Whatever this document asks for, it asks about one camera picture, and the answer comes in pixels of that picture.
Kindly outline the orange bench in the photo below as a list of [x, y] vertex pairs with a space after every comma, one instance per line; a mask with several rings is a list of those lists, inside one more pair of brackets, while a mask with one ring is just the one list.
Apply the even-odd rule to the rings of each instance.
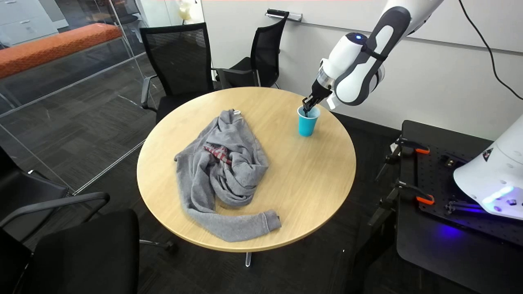
[[0, 50], [0, 79], [44, 65], [122, 36], [111, 24], [95, 23]]

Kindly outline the row of black office chairs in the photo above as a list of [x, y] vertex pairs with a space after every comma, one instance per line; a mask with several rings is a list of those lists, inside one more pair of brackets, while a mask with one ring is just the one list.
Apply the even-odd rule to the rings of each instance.
[[[90, 201], [98, 205], [79, 225], [24, 245], [56, 209]], [[137, 294], [139, 246], [173, 245], [141, 240], [132, 209], [95, 217], [109, 201], [106, 192], [68, 196], [0, 147], [0, 294]]]

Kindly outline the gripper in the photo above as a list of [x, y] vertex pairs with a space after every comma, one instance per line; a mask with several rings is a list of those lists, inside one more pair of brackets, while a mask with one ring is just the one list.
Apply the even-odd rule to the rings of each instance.
[[323, 85], [319, 80], [315, 80], [311, 87], [311, 96], [302, 100], [304, 117], [308, 118], [309, 112], [332, 93], [331, 88], [330, 84]]

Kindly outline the silver whiteboard tray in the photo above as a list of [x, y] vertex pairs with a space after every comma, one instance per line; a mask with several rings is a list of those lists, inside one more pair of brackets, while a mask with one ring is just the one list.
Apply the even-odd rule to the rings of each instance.
[[292, 22], [302, 22], [303, 14], [302, 13], [291, 13], [289, 14], [289, 17], [286, 18], [286, 20], [292, 21]]

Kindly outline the whiteboard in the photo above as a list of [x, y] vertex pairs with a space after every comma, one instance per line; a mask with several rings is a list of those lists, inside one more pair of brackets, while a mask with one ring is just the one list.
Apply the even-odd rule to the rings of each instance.
[[206, 17], [218, 9], [264, 14], [268, 9], [289, 11], [301, 22], [334, 28], [371, 31], [385, 9], [404, 2], [413, 17], [428, 6], [438, 7], [411, 37], [523, 53], [523, 0], [202, 0]]

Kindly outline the white cabinet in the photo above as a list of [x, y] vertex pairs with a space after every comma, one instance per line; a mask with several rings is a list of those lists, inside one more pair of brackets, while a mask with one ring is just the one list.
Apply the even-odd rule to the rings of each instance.
[[0, 0], [0, 46], [13, 47], [58, 34], [39, 0]]

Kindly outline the black clamp with orange grip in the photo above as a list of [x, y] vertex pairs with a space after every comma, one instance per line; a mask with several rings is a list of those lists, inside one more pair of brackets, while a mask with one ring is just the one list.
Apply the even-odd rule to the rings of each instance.
[[383, 203], [386, 207], [389, 207], [399, 199], [401, 193], [407, 193], [408, 195], [414, 196], [418, 203], [423, 203], [425, 205], [434, 205], [435, 199], [433, 195], [430, 195], [422, 191], [417, 186], [407, 184], [400, 180], [396, 180], [392, 185], [391, 192], [384, 198], [380, 200], [380, 203]]
[[386, 165], [394, 165], [400, 160], [400, 153], [403, 151], [403, 148], [413, 149], [416, 153], [420, 154], [429, 154], [429, 147], [422, 145], [416, 141], [405, 139], [403, 136], [400, 136], [392, 146], [392, 153], [385, 157], [384, 163]]

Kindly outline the grey hooded sweatshirt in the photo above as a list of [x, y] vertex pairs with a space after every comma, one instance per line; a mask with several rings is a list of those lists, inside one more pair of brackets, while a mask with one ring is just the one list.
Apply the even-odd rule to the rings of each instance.
[[212, 235], [240, 242], [282, 226], [273, 209], [239, 216], [216, 211], [217, 199], [229, 208], [249, 205], [269, 168], [261, 144], [240, 111], [222, 111], [174, 161], [184, 212]]

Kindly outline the black mesh office chair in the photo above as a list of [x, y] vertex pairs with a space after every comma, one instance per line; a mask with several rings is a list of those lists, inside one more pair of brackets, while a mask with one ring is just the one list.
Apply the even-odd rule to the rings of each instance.
[[[140, 35], [155, 71], [143, 80], [141, 107], [156, 113], [156, 124], [184, 103], [219, 89], [211, 78], [210, 41], [205, 22], [142, 27]], [[157, 108], [148, 102], [153, 78], [159, 79], [165, 92]]]
[[215, 68], [221, 89], [234, 87], [273, 87], [279, 78], [279, 54], [286, 18], [257, 28], [250, 56], [230, 68]]

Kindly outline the blue plastic cup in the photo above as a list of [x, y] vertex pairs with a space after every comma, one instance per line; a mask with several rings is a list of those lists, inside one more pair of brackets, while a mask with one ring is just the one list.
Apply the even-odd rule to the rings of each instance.
[[297, 109], [298, 113], [298, 132], [301, 136], [311, 136], [314, 132], [316, 121], [321, 115], [321, 111], [317, 107], [313, 107], [310, 111], [304, 111], [303, 106]]

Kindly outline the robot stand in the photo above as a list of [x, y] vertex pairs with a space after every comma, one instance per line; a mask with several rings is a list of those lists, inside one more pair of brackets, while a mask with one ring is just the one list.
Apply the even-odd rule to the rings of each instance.
[[411, 120], [402, 136], [430, 148], [429, 154], [404, 149], [400, 180], [435, 197], [433, 205], [401, 195], [396, 249], [406, 261], [480, 294], [523, 294], [523, 225], [499, 226], [486, 215], [467, 215], [464, 225], [451, 222], [446, 204], [465, 195], [456, 186], [448, 156], [470, 160], [490, 140]]

